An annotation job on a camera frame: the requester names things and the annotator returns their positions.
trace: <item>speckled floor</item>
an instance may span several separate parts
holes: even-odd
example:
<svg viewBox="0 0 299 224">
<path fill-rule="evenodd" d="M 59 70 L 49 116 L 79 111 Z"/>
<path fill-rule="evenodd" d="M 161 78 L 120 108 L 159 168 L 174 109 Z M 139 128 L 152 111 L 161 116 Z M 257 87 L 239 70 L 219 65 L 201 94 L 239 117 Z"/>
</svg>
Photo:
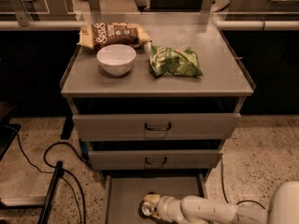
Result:
<svg viewBox="0 0 299 224">
<path fill-rule="evenodd" d="M 13 119 L 21 125 L 20 138 L 31 162 L 43 171 L 51 169 L 43 162 L 43 153 L 60 141 L 62 118 Z M 78 134 L 68 140 L 78 150 Z M 299 116 L 244 116 L 233 136 L 223 147 L 224 184 L 230 203 L 252 199 L 264 206 L 273 192 L 284 182 L 299 180 Z M 49 162 L 63 161 L 84 190 L 87 223 L 100 223 L 104 189 L 100 175 L 87 168 L 69 147 L 55 147 Z M 69 175 L 64 176 L 78 188 Z M 0 197 L 46 195 L 51 175 L 41 174 L 23 157 L 15 140 L 0 162 Z M 224 202 L 221 191 L 221 164 L 215 168 L 206 188 L 210 200 Z M 10 223 L 37 223 L 41 209 L 1 210 L 0 218 Z M 78 208 L 71 189 L 61 180 L 53 199 L 49 223 L 79 223 Z"/>
</svg>

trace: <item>crumpled bag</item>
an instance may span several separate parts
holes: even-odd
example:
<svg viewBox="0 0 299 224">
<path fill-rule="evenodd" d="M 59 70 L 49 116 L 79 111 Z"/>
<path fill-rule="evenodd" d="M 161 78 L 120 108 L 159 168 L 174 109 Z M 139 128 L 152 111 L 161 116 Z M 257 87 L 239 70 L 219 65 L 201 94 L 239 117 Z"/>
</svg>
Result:
<svg viewBox="0 0 299 224">
<path fill-rule="evenodd" d="M 191 47 L 184 51 L 151 45 L 150 65 L 156 76 L 203 76 L 196 52 Z"/>
</svg>

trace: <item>cable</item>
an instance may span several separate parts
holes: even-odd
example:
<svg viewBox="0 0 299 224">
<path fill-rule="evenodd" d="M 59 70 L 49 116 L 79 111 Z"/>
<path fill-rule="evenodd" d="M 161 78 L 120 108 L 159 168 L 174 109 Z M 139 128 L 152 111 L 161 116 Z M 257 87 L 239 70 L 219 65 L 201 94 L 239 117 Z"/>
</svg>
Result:
<svg viewBox="0 0 299 224">
<path fill-rule="evenodd" d="M 225 193 L 225 186 L 224 186 L 224 172 L 223 172 L 224 168 L 223 168 L 223 157 L 221 157 L 221 185 L 222 185 L 222 192 L 223 192 L 223 196 L 224 196 L 224 199 L 227 203 L 228 200 L 227 200 L 227 197 L 226 197 L 226 193 Z M 237 205 L 241 204 L 241 203 L 256 203 L 258 205 L 261 206 L 262 209 L 265 209 L 264 206 L 256 201 L 253 201 L 253 200 L 243 200 L 243 201 L 240 201 L 237 203 Z"/>
<path fill-rule="evenodd" d="M 28 158 L 28 156 L 26 155 L 26 153 L 24 152 L 24 150 L 22 149 L 22 146 L 21 146 L 21 140 L 20 140 L 20 137 L 19 137 L 19 132 L 18 130 L 14 129 L 13 127 L 10 127 L 8 125 L 4 126 L 5 128 L 7 129 L 10 129 L 12 130 L 16 135 L 17 135 L 17 139 L 18 139 L 18 145 L 19 145 L 19 148 L 21 150 L 21 153 L 23 154 L 23 156 L 26 158 L 26 160 L 29 162 L 30 165 L 32 165 L 33 167 L 35 167 L 37 169 L 37 171 L 39 173 L 42 173 L 42 174 L 53 174 L 53 172 L 46 172 L 46 171 L 42 171 L 41 169 L 39 169 L 36 165 L 34 165 L 30 159 Z M 66 143 L 66 142 L 57 142 L 57 143 L 54 143 L 53 145 L 51 145 L 50 147 L 48 147 L 46 149 L 46 151 L 44 152 L 44 156 L 43 156 L 43 159 L 44 159 L 44 162 L 51 168 L 55 168 L 54 165 L 51 165 L 47 159 L 46 159 L 46 156 L 48 154 L 48 152 L 55 146 L 58 146 L 58 145 L 66 145 L 68 147 L 71 147 L 72 150 L 75 152 L 76 156 L 84 163 L 86 164 L 90 169 L 92 169 L 90 166 L 89 166 L 89 163 L 87 163 L 85 160 L 83 160 L 79 154 L 76 152 L 76 150 L 74 149 L 74 147 L 72 147 L 70 144 Z M 77 199 L 77 196 L 76 196 L 76 193 L 73 189 L 73 187 L 70 185 L 70 183 L 68 181 L 66 181 L 65 178 L 62 177 L 62 179 L 64 180 L 64 182 L 71 188 L 71 190 L 73 191 L 73 195 L 74 195 L 74 198 L 75 198 L 75 202 L 76 202 L 76 205 L 77 205 L 77 208 L 78 208 L 78 212 L 79 212 L 79 218 L 80 218 L 80 223 L 83 223 L 83 224 L 86 224 L 86 203 L 85 203 L 85 197 L 84 197 L 84 192 L 83 192 L 83 189 L 82 189 L 82 186 L 79 184 L 79 181 L 78 179 L 75 177 L 74 174 L 72 174 L 70 171 L 68 170 L 65 170 L 63 169 L 66 173 L 68 173 L 69 175 L 71 175 L 74 180 L 76 181 L 78 187 L 79 187 L 79 190 L 80 190 L 80 194 L 81 194 L 81 197 L 82 197 L 82 206 L 83 206 L 83 222 L 82 222 L 82 214 L 80 212 L 80 209 L 79 209 L 79 206 L 78 206 L 78 199 Z"/>
</svg>

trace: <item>bowl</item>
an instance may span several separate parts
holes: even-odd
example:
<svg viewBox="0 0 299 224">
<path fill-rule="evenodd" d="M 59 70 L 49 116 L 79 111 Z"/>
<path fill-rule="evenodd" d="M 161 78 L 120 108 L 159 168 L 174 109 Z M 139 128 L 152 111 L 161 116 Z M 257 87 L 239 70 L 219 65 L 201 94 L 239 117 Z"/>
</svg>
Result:
<svg viewBox="0 0 299 224">
<path fill-rule="evenodd" d="M 121 44 L 104 47 L 96 54 L 99 65 L 114 77 L 121 77 L 131 71 L 135 65 L 135 56 L 133 48 Z"/>
</svg>

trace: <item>drawer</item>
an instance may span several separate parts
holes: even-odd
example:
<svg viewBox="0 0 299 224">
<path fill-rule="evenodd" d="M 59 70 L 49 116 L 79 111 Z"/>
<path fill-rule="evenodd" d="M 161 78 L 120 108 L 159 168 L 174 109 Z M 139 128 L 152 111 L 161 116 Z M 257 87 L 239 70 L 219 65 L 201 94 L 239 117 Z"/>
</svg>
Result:
<svg viewBox="0 0 299 224">
<path fill-rule="evenodd" d="M 239 118 L 236 113 L 73 116 L 82 141 L 226 139 Z"/>
<path fill-rule="evenodd" d="M 221 155 L 218 150 L 89 151 L 95 170 L 211 169 Z"/>
<path fill-rule="evenodd" d="M 143 196 L 151 191 L 178 199 L 187 195 L 207 198 L 204 178 L 197 173 L 108 175 L 102 224 L 167 224 L 139 214 Z"/>
</svg>

